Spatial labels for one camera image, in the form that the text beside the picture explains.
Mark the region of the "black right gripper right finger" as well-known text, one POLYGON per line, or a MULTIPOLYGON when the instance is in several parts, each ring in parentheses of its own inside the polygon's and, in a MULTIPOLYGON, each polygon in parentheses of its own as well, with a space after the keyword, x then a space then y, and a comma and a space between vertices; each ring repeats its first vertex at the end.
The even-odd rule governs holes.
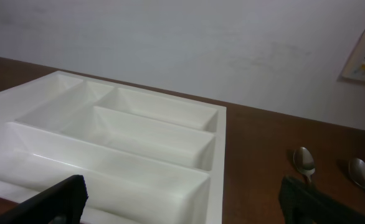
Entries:
POLYGON ((282 179, 278 200, 285 223, 365 224, 364 215, 294 177, 282 179))

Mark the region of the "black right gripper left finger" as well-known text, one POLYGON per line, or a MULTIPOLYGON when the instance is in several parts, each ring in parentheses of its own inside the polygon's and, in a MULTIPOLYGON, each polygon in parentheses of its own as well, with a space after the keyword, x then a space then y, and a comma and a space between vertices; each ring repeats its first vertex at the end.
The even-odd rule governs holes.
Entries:
POLYGON ((0 224, 79 224, 87 200, 84 177, 72 175, 0 215, 0 224))

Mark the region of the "metal spoon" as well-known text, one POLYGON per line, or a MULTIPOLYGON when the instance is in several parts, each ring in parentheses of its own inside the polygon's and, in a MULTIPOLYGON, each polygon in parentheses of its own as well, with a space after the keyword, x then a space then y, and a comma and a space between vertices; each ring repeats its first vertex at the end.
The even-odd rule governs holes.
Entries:
POLYGON ((348 172, 351 180, 365 191, 365 162, 359 158, 351 159, 348 172))
POLYGON ((313 186, 312 175, 315 173, 315 161, 309 150, 299 147, 293 153, 293 163, 299 173, 301 173, 309 186, 313 186))

